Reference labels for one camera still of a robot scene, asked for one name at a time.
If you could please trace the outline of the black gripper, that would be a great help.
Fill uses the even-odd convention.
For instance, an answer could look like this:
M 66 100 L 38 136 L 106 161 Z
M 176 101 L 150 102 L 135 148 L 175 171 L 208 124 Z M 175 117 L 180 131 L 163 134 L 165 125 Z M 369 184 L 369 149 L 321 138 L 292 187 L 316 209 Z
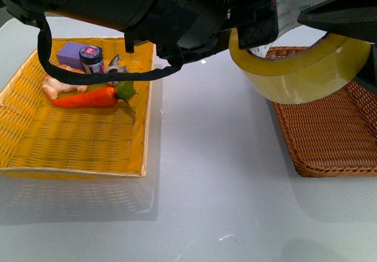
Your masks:
M 277 38 L 276 0 L 177 0 L 180 34 L 176 42 L 184 59 L 209 57 L 228 48 L 232 29 L 238 46 L 249 49 Z

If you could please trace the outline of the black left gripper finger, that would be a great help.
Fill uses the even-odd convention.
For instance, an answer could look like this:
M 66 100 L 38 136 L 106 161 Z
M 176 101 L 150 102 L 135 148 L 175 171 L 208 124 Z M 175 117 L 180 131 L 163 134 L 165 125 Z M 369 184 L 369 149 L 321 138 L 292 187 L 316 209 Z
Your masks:
M 327 0 L 301 12 L 297 21 L 337 35 L 376 42 L 376 0 Z

